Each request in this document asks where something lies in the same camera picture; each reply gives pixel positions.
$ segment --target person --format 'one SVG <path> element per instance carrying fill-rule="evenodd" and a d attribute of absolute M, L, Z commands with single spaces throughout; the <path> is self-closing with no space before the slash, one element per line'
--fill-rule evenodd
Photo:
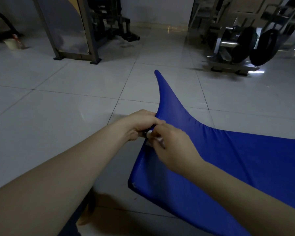
<path fill-rule="evenodd" d="M 159 159 L 220 203 L 252 235 L 295 235 L 295 209 L 205 162 L 189 136 L 140 110 L 0 188 L 0 236 L 57 235 L 96 177 L 127 142 L 156 125 Z M 165 148 L 153 140 L 161 136 Z"/>

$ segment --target blue vinyl surface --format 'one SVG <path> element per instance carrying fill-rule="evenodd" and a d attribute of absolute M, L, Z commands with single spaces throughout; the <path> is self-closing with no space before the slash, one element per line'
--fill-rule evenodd
<path fill-rule="evenodd" d="M 159 71 L 157 117 L 185 131 L 201 157 L 295 208 L 295 140 L 217 130 L 198 122 L 181 105 Z M 221 236 L 249 233 L 217 202 L 168 170 L 143 144 L 129 188 L 186 222 Z"/>

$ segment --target grey panel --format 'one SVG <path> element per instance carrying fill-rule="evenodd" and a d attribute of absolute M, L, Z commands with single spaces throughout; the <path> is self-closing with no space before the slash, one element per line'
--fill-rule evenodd
<path fill-rule="evenodd" d="M 80 14 L 68 0 L 37 0 L 55 47 L 62 52 L 87 54 Z"/>

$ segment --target person's left arm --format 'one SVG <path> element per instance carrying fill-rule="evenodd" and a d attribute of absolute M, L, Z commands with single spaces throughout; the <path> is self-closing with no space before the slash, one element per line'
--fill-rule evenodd
<path fill-rule="evenodd" d="M 161 123 L 140 110 L 1 187 L 0 235 L 57 235 L 119 149 Z"/>

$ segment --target wall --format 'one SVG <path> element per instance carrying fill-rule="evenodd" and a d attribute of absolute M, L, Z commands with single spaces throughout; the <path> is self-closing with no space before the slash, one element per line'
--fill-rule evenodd
<path fill-rule="evenodd" d="M 41 27 L 32 0 L 0 0 L 0 12 L 19 29 L 27 30 Z"/>
<path fill-rule="evenodd" d="M 193 1 L 121 0 L 121 13 L 132 22 L 188 25 Z"/>

